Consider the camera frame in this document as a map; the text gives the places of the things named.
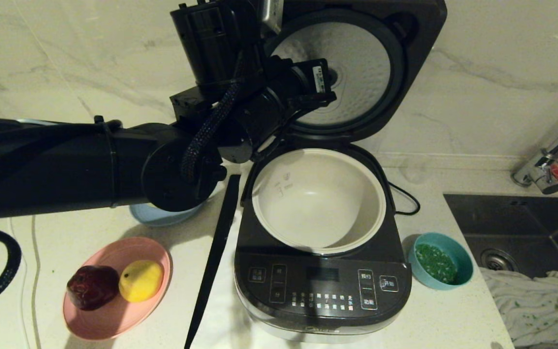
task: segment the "digital display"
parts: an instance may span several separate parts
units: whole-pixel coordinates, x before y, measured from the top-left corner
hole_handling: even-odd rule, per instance
[[[307,267],[306,273],[307,273],[307,280],[339,282],[339,269]]]

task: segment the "lemon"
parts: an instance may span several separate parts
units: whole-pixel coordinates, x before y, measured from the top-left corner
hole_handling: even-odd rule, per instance
[[[134,261],[120,275],[120,294],[132,303],[149,300],[159,291],[162,276],[162,267],[157,262]]]

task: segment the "stainless steel sink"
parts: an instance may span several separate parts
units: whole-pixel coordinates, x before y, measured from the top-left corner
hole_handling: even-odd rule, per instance
[[[558,197],[445,194],[480,267],[530,278],[558,271]]]

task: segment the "kitchen countertop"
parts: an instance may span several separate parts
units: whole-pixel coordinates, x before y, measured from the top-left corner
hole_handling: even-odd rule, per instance
[[[239,171],[239,166],[229,168],[230,173]],[[504,171],[416,166],[387,168],[385,173],[390,181],[421,201],[419,214],[395,217],[402,241],[434,231],[447,234],[467,247],[443,193],[541,194],[535,186],[514,185],[509,172]],[[140,225],[127,207],[0,219],[0,230],[15,236],[24,253],[18,274],[0,296],[0,349],[183,347],[223,194],[224,190],[218,190],[194,217],[166,228]],[[396,192],[394,199],[398,210],[412,209],[412,204]],[[168,291],[159,307],[132,331],[104,342],[79,340],[69,333],[62,318],[65,284],[99,248],[131,236],[154,238],[169,250],[173,275]],[[0,271],[5,258],[5,249],[0,245]],[[220,317],[204,318],[204,322],[221,321]],[[386,349],[513,348],[477,268],[467,285],[451,291],[429,289],[413,279],[410,298],[398,318],[372,338],[379,343],[377,347]],[[230,346],[225,336],[215,342],[215,347],[241,348]]]

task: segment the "rice cooker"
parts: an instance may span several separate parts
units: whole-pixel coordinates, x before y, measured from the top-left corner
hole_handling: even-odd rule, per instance
[[[326,58],[337,101],[297,119],[253,166],[235,284],[251,318],[300,342],[346,343],[391,323],[412,274],[383,169],[353,145],[405,97],[445,22],[442,0],[286,1],[266,52]]]

